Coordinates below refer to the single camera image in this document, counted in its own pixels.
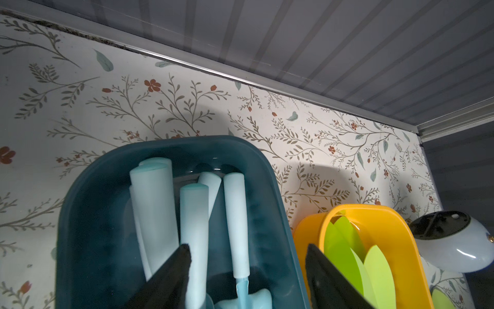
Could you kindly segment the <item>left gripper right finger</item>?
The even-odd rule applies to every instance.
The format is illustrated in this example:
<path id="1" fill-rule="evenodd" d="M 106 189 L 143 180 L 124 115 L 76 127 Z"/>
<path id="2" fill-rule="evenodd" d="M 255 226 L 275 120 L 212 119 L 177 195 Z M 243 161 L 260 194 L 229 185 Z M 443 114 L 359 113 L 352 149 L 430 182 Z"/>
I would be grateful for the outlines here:
<path id="1" fill-rule="evenodd" d="M 314 244 L 305 268 L 312 308 L 373 308 Z"/>

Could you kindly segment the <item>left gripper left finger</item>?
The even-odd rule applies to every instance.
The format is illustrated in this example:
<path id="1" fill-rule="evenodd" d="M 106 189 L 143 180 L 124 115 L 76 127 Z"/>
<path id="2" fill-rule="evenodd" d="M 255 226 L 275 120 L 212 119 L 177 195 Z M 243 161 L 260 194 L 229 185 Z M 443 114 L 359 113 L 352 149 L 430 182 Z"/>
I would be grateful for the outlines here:
<path id="1" fill-rule="evenodd" d="M 123 307 L 184 308 L 190 265 L 190 247 L 182 244 Z"/>

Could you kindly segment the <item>green shovel wooden handle pair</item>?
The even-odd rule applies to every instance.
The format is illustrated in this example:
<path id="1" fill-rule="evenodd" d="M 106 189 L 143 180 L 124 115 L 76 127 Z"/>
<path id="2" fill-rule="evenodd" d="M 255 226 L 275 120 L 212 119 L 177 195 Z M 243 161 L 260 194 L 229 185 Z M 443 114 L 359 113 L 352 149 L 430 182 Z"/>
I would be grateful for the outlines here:
<path id="1" fill-rule="evenodd" d="M 396 289 L 389 263 L 381 251 L 372 246 L 364 260 L 367 286 L 364 288 L 366 300 L 374 308 L 397 308 Z"/>

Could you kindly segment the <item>blue shovel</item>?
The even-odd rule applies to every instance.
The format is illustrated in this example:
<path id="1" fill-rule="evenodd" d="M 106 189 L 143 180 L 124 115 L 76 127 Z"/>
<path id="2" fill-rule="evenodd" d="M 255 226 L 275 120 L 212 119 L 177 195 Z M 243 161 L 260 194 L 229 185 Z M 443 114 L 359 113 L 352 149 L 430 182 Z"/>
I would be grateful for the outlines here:
<path id="1" fill-rule="evenodd" d="M 145 279 L 150 280 L 179 247 L 172 161 L 149 158 L 129 175 L 138 244 Z"/>
<path id="2" fill-rule="evenodd" d="M 186 308 L 205 308 L 208 266 L 208 187 L 189 184 L 180 189 L 180 243 L 190 248 L 191 264 Z"/>
<path id="3" fill-rule="evenodd" d="M 248 244 L 248 216 L 246 189 L 242 173 L 229 173 L 223 177 L 225 210 L 233 276 L 237 297 L 219 301 L 216 308 L 272 308 L 271 292 L 265 288 L 249 293 L 250 259 Z"/>
<path id="4" fill-rule="evenodd" d="M 202 172 L 198 178 L 198 184 L 208 187 L 208 216 L 211 217 L 222 178 L 211 172 Z"/>

